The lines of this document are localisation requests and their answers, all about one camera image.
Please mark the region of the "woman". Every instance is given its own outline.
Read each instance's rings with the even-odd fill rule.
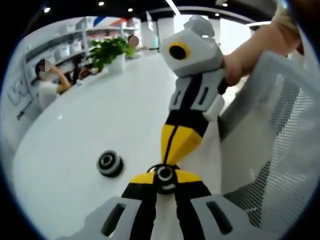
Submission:
[[[53,83],[46,77],[46,73],[42,71],[44,67],[44,59],[40,60],[35,65],[35,74],[40,80],[39,102],[42,110],[46,109],[51,103],[53,103],[57,99],[58,94],[64,93],[71,87],[67,77],[56,66],[51,66],[49,72],[59,77],[59,84]]]
[[[77,80],[82,80],[93,74],[90,65],[86,65],[86,59],[83,55],[78,55],[73,58],[74,71],[72,76],[72,85],[75,85]]]

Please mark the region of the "white shirt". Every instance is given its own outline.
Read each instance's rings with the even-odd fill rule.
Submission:
[[[39,103],[42,110],[45,110],[58,97],[57,84],[50,81],[40,81],[39,83]]]

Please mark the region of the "small wheel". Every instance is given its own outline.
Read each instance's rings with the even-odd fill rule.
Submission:
[[[176,168],[162,165],[155,170],[155,185],[158,194],[169,195],[176,190]]]
[[[103,176],[115,178],[124,169],[124,161],[115,151],[108,150],[99,157],[96,166]]]

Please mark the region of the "ceiling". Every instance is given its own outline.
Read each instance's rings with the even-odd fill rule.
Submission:
[[[98,6],[100,1],[103,0],[47,0],[45,6],[50,7],[51,10],[44,13],[44,6],[39,6],[39,11],[33,17],[25,35],[54,22],[84,16],[138,17],[145,21],[146,11],[169,7],[165,0],[104,0],[104,6]],[[221,9],[257,22],[270,20],[276,9],[274,0],[227,0],[227,7],[216,5],[215,0],[173,0],[173,2],[177,7],[194,6]],[[215,13],[212,11],[189,9],[180,12],[182,14],[208,15],[209,17],[212,15],[212,18],[215,18]],[[151,13],[154,20],[173,15],[174,13],[170,9]]]

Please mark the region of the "white table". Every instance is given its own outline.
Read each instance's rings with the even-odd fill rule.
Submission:
[[[120,196],[132,177],[160,162],[161,129],[175,89],[174,73],[161,55],[128,62],[125,73],[83,81],[59,97],[29,129],[13,162],[18,202],[48,239],[79,231],[88,214]],[[216,125],[181,168],[220,192]],[[105,150],[124,159],[124,173],[102,176],[96,161]],[[171,196],[160,196],[153,240],[182,240]]]

